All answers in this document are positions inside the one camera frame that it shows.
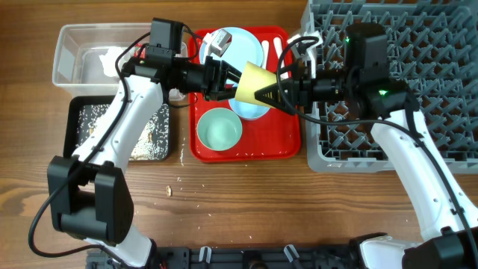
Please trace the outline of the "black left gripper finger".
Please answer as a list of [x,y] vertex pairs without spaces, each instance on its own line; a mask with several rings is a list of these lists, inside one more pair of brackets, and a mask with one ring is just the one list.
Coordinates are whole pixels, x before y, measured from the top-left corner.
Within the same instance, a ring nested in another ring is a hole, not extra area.
[[223,101],[227,99],[233,99],[235,97],[236,91],[237,87],[221,88],[214,94],[214,100]]
[[223,62],[223,70],[225,72],[225,79],[226,84],[238,84],[240,81],[240,77],[242,76],[242,72],[233,67],[231,64],[227,62]]

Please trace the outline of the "yellow plastic cup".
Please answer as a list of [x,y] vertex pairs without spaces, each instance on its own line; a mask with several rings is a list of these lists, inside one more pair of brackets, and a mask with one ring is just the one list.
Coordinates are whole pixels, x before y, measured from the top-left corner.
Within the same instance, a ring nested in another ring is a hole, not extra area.
[[275,73],[263,69],[254,63],[247,62],[238,83],[235,100],[271,108],[271,105],[258,101],[255,98],[255,92],[276,82]]

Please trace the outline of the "green bowl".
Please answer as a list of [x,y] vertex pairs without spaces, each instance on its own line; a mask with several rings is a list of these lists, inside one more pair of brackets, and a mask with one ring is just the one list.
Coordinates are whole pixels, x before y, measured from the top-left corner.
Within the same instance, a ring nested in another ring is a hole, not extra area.
[[196,126],[200,143],[213,151],[226,151],[235,146],[243,134],[239,116],[227,108],[205,112]]

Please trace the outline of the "red snack wrapper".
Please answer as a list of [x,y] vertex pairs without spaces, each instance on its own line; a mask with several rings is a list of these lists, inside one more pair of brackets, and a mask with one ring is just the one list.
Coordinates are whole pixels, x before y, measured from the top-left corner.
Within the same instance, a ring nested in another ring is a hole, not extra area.
[[137,58],[145,58],[146,57],[146,47],[148,43],[137,44],[135,46],[134,56]]

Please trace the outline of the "rice and food scraps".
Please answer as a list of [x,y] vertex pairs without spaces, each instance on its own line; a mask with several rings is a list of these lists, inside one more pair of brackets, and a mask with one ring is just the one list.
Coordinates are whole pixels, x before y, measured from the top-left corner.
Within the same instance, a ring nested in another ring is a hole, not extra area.
[[[95,131],[109,104],[83,105],[79,108],[76,136],[72,150],[80,147]],[[138,138],[132,150],[131,161],[163,161],[170,151],[170,108],[162,105],[155,112]]]

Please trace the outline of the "white napkin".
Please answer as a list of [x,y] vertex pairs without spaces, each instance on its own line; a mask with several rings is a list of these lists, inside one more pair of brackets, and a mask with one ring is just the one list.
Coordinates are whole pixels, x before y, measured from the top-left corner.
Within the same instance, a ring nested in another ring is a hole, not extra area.
[[110,47],[105,54],[99,56],[103,67],[103,73],[107,77],[114,78],[118,76],[115,63],[122,53],[123,49],[121,47]]

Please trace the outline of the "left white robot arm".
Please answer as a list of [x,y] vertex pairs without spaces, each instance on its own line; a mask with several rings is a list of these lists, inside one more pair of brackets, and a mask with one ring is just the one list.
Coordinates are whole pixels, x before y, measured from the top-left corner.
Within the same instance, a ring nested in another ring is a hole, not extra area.
[[47,169],[49,210],[55,230],[105,252],[123,268],[148,268],[155,242],[133,225],[134,203],[125,181],[131,153],[152,115],[172,89],[199,93],[207,101],[235,95],[227,81],[241,73],[207,56],[200,64],[180,56],[184,23],[153,19],[150,30],[114,62],[119,87],[103,123],[67,157]]

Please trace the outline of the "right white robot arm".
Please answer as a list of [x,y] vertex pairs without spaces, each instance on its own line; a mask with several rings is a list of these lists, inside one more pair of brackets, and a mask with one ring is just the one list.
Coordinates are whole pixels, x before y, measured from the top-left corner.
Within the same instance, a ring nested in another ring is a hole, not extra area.
[[475,268],[477,207],[441,157],[409,85],[390,76],[385,29],[363,22],[349,25],[346,33],[343,69],[313,78],[275,77],[254,92],[255,99],[303,119],[315,102],[345,101],[353,122],[370,126],[393,164],[414,207],[422,242],[385,233],[355,238],[350,242],[353,267]]

